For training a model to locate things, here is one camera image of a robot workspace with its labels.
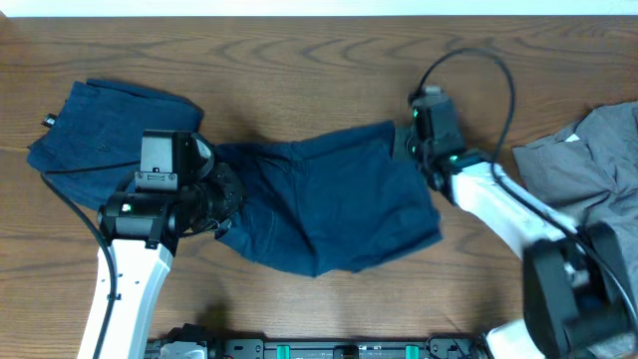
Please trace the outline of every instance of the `blue cloth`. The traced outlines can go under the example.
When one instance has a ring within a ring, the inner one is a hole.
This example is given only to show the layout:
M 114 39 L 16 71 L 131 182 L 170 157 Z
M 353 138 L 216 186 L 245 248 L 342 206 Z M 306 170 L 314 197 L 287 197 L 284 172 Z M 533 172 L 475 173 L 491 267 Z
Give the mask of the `blue cloth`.
M 145 129 L 196 131 L 188 100 L 130 85 L 76 83 L 58 121 L 31 146 L 38 171 L 138 161 Z M 317 276 L 357 272 L 439 239 L 439 214 L 412 163 L 391 158 L 391 122 L 277 145 L 219 145 L 237 172 L 245 207 L 218 240 L 275 269 Z M 135 167 L 51 177 L 72 200 L 97 209 Z
M 178 96 L 112 81 L 76 82 L 53 128 L 31 145 L 27 162 L 45 172 L 139 161 L 144 130 L 196 132 L 202 116 Z M 51 181 L 74 202 L 98 209 L 122 177 L 138 168 L 51 176 Z
M 391 158 L 391 122 L 280 145 L 220 145 L 248 192 L 219 240 L 291 273 L 358 272 L 439 239 L 439 214 L 412 163 Z

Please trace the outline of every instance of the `white wall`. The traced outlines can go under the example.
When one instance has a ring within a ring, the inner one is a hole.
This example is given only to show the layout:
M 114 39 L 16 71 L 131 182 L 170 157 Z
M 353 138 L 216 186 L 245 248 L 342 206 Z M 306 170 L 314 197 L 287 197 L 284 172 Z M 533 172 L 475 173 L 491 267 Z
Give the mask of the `white wall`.
M 0 0 L 8 17 L 637 15 L 638 0 Z

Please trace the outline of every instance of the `wire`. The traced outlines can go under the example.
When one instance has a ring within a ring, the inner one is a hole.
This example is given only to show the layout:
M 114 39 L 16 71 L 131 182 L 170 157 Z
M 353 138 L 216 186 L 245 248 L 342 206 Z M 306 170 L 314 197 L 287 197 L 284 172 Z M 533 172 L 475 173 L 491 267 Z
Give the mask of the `wire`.
M 439 60 L 435 61 L 430 66 L 430 68 L 426 71 L 426 73 L 421 78 L 421 81 L 419 82 L 419 88 L 417 88 L 416 94 L 420 94 L 423 91 L 423 87 L 426 84 L 428 77 L 430 77 L 430 74 L 432 74 L 432 72 L 439 65 L 441 65 L 442 63 L 444 63 L 447 59 L 451 57 L 454 57 L 460 54 L 468 54 L 468 53 L 481 55 L 483 57 L 487 57 L 489 59 L 494 60 L 494 63 L 501 69 L 501 71 L 505 75 L 505 79 L 507 80 L 507 85 L 509 87 L 509 108 L 507 110 L 505 124 L 503 125 L 502 132 L 500 133 L 500 136 L 498 138 L 498 142 L 496 142 L 496 147 L 494 148 L 494 151 L 491 154 L 491 157 L 489 159 L 489 171 L 491 172 L 491 175 L 493 176 L 494 181 L 505 192 L 507 192 L 507 194 L 511 195 L 514 199 L 518 200 L 525 207 L 531 210 L 534 214 L 538 215 L 540 218 L 542 218 L 549 224 L 553 225 L 554 227 L 562 231 L 565 234 L 565 237 L 574 240 L 574 242 L 576 242 L 576 244 L 582 248 L 585 254 L 588 255 L 594 262 L 596 262 L 596 264 L 598 264 L 598 266 L 609 277 L 609 279 L 611 279 L 611 281 L 614 283 L 614 285 L 620 292 L 620 296 L 622 297 L 623 302 L 625 303 L 625 307 L 627 308 L 627 311 L 629 312 L 629 320 L 631 322 L 631 326 L 633 328 L 633 332 L 634 332 L 634 336 L 636 340 L 634 344 L 634 351 L 638 351 L 638 315 L 636 314 L 636 307 L 634 306 L 634 303 L 632 302 L 627 289 L 620 283 L 620 281 L 618 280 L 618 277 L 613 272 L 613 270 L 609 267 L 609 265 L 600 257 L 600 255 L 598 255 L 598 253 L 593 248 L 591 248 L 591 246 L 585 243 L 582 240 L 582 238 L 574 234 L 567 227 L 559 223 L 550 215 L 536 208 L 534 205 L 529 203 L 526 199 L 522 198 L 520 195 L 518 195 L 518 193 L 516 193 L 514 190 L 512 190 L 509 186 L 507 186 L 507 184 L 505 184 L 502 181 L 502 176 L 498 176 L 496 174 L 495 164 L 496 164 L 496 161 L 498 160 L 500 149 L 502 148 L 505 142 L 505 138 L 507 137 L 507 133 L 509 132 L 509 127 L 511 126 L 511 123 L 513 121 L 515 102 L 516 102 L 516 90 L 514 87 L 513 76 L 511 75 L 511 71 L 509 70 L 505 62 L 498 55 L 483 49 L 461 48 L 461 49 L 453 50 L 449 52 L 448 54 L 444 55 L 443 57 L 441 57 Z
M 46 184 L 47 187 L 51 190 L 51 192 L 53 192 L 64 204 L 66 204 L 82 220 L 84 225 L 93 234 L 107 262 L 107 268 L 109 269 L 109 280 L 110 280 L 109 296 L 107 297 L 107 309 L 104 313 L 102 327 L 100 328 L 100 334 L 98 335 L 98 341 L 96 342 L 96 349 L 93 352 L 94 359 L 100 358 L 100 353 L 102 353 L 102 347 L 104 345 L 104 340 L 107 335 L 107 329 L 109 328 L 109 322 L 111 321 L 111 314 L 113 313 L 113 307 L 115 306 L 115 302 L 117 299 L 118 283 L 116 280 L 115 265 L 113 263 L 113 258 L 111 257 L 111 252 L 109 251 L 109 246 L 107 245 L 107 241 L 105 240 L 102 233 L 93 225 L 91 220 L 87 218 L 87 216 L 76 206 L 75 203 L 73 203 L 68 197 L 66 197 L 63 193 L 61 193 L 51 183 L 48 176 L 70 175 L 70 174 L 79 174 L 79 173 L 86 173 L 86 172 L 92 172 L 92 171 L 103 171 L 103 170 L 128 167 L 132 165 L 137 165 L 139 163 L 140 163 L 139 161 L 134 161 L 134 162 L 128 162 L 123 164 L 114 164 L 114 165 L 99 166 L 99 167 L 93 167 L 93 168 L 63 170 L 63 171 L 46 171 L 43 174 L 40 174 L 40 178 L 42 179 L 44 184 Z M 133 173 L 127 174 L 127 176 L 118 184 L 118 188 L 124 187 L 124 189 L 126 189 L 129 182 L 131 181 L 130 179 L 132 178 L 133 178 Z

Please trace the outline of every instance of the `gray fabric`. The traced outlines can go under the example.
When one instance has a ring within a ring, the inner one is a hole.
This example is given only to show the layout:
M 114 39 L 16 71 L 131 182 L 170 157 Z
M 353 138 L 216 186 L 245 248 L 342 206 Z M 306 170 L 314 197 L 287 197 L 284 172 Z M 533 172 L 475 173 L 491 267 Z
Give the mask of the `gray fabric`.
M 574 134 L 579 140 L 565 141 Z M 614 228 L 638 298 L 638 102 L 596 109 L 513 153 L 530 193 L 581 222 Z M 632 346 L 633 335 L 624 335 L 591 351 L 614 358 Z

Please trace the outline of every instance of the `tabletop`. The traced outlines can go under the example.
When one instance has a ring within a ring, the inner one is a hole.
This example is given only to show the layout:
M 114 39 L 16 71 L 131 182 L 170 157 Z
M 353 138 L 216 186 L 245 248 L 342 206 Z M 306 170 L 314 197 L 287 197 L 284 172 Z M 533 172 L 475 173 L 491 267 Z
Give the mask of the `tabletop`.
M 517 89 L 501 160 L 604 104 L 638 96 L 638 19 L 629 17 L 0 19 L 0 357 L 79 349 L 98 247 L 26 164 L 74 81 L 120 80 L 185 96 L 213 143 L 280 142 L 387 119 L 440 56 L 482 47 Z M 491 151 L 504 77 L 467 56 L 431 83 L 456 102 L 471 146 Z M 477 333 L 521 317 L 520 261 L 479 220 L 432 193 L 444 239 L 360 273 L 318 278 L 251 263 L 210 235 L 183 240 L 152 337 L 183 323 L 220 335 L 421 338 Z M 91 218 L 95 213 L 87 210 Z

